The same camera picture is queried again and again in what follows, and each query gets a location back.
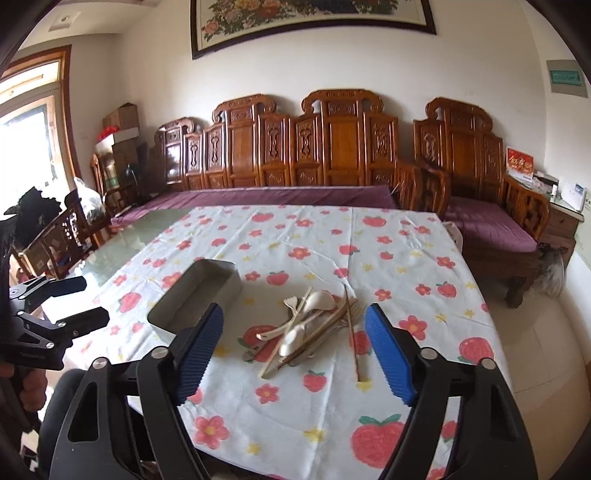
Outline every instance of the tile floor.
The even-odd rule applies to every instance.
[[[518,309],[510,310],[501,285],[480,287],[501,337],[540,480],[547,480],[591,418],[589,383],[577,339],[557,299],[529,294]]]

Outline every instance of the wall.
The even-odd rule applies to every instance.
[[[540,58],[546,98],[546,172],[577,181],[591,189],[591,98],[551,93],[547,60],[574,59],[552,25],[529,4],[523,9],[531,26]],[[591,95],[591,85],[587,80]],[[566,272],[566,288],[561,302],[577,333],[585,363],[591,362],[591,270],[575,252]]]
[[[544,87],[518,0],[432,0],[438,35],[390,28],[333,27],[259,38],[191,59],[190,2],[163,0],[122,35],[126,99],[139,104],[144,138],[180,116],[211,122],[216,105],[250,93],[301,113],[310,92],[373,90],[401,121],[401,153],[412,153],[411,123],[436,96],[477,103],[495,132],[544,157]]]
[[[74,147],[85,183],[94,188],[90,159],[102,119],[124,103],[117,49],[118,35],[81,35],[19,50],[15,59],[63,45],[72,45],[70,112]]]

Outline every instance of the cardboard box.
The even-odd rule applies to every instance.
[[[103,128],[119,127],[121,130],[139,128],[138,107],[133,103],[121,105],[112,114],[103,118]]]

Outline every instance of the green sign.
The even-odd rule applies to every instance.
[[[583,86],[583,81],[577,70],[550,70],[552,83],[559,85]]]

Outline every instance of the window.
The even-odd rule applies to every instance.
[[[70,46],[13,62],[0,79],[0,213],[30,188],[62,201],[80,176],[69,107]]]

